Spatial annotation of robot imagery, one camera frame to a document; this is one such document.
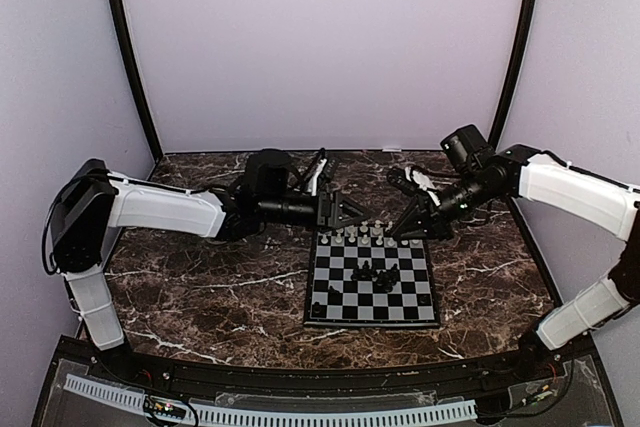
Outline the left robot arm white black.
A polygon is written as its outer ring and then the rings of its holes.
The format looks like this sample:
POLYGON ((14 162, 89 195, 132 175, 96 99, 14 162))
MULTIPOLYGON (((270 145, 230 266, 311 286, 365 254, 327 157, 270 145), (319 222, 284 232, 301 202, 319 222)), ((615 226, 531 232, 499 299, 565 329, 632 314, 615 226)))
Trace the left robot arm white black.
POLYGON ((247 158, 230 185, 186 189, 134 179, 89 159, 49 207, 41 238, 43 268, 64 278, 91 342, 103 352, 103 368, 120 383, 134 382, 141 362, 124 347, 127 340, 104 276, 107 231, 145 228, 234 242, 268 224, 320 232, 359 225, 369 211, 328 187, 336 167, 324 149, 305 171, 289 153, 263 149, 247 158))

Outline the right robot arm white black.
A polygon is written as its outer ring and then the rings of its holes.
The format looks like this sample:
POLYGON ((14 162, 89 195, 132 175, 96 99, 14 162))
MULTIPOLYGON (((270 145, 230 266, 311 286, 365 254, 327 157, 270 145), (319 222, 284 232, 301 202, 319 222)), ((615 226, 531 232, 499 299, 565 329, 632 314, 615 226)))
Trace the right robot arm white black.
POLYGON ((441 143, 457 180, 438 188, 416 166, 393 168, 388 182, 409 197, 391 229, 394 239, 446 240, 453 224, 493 200, 520 202, 528 226, 553 271, 578 270, 592 284, 537 320, 510 360, 521 381, 534 379, 549 352, 619 318, 639 304, 639 188, 580 168, 550 150, 522 144, 497 150, 473 125, 441 143))

